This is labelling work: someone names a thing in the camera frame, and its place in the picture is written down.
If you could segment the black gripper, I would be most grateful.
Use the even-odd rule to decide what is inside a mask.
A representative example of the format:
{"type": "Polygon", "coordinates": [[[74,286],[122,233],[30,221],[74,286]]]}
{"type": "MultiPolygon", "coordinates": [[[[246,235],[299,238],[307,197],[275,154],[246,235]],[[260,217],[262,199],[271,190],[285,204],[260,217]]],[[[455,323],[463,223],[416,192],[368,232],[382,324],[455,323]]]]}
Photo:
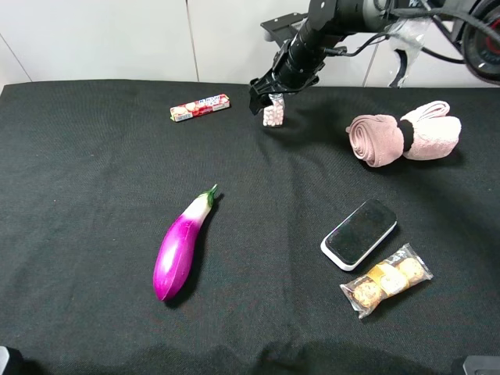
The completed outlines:
{"type": "Polygon", "coordinates": [[[250,81],[249,108],[253,115],[272,105],[269,94],[295,93],[319,82],[326,54],[315,44],[294,37],[282,46],[270,70],[250,81]]]}

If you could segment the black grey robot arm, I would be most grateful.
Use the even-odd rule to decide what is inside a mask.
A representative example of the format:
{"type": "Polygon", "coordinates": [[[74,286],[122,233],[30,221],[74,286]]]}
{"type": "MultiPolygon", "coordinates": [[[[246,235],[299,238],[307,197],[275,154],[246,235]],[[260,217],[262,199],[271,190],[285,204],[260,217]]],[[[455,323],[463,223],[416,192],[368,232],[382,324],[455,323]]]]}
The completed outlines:
{"type": "Polygon", "coordinates": [[[261,24],[278,44],[273,65],[250,83],[253,114],[270,106],[271,95],[291,95],[319,82],[327,57],[357,56],[375,40],[402,39],[406,20],[433,22],[477,78],[499,82],[497,1],[311,1],[306,13],[289,13],[261,24]]]}

